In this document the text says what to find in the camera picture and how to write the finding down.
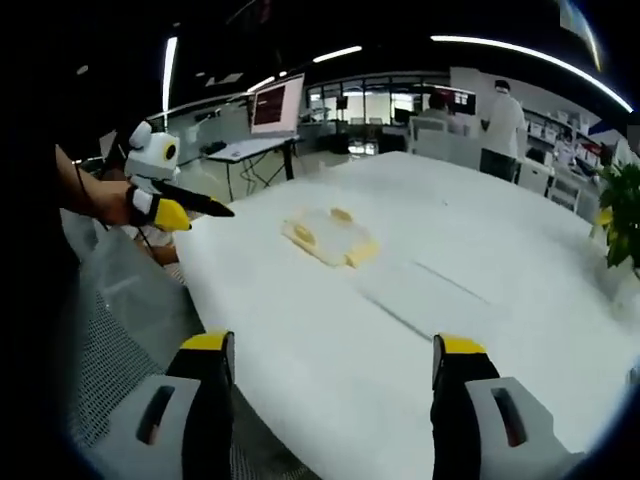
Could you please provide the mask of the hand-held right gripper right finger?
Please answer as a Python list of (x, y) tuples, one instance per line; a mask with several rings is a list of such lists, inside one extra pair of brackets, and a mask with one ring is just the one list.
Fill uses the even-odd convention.
[(433, 337), (432, 390), (435, 479), (563, 479), (584, 457), (565, 448), (550, 411), (470, 338)]

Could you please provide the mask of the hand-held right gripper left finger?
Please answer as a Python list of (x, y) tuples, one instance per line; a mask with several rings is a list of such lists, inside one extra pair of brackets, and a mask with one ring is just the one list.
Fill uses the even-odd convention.
[(234, 334), (195, 335), (108, 416), (92, 449), (106, 479), (229, 479)]

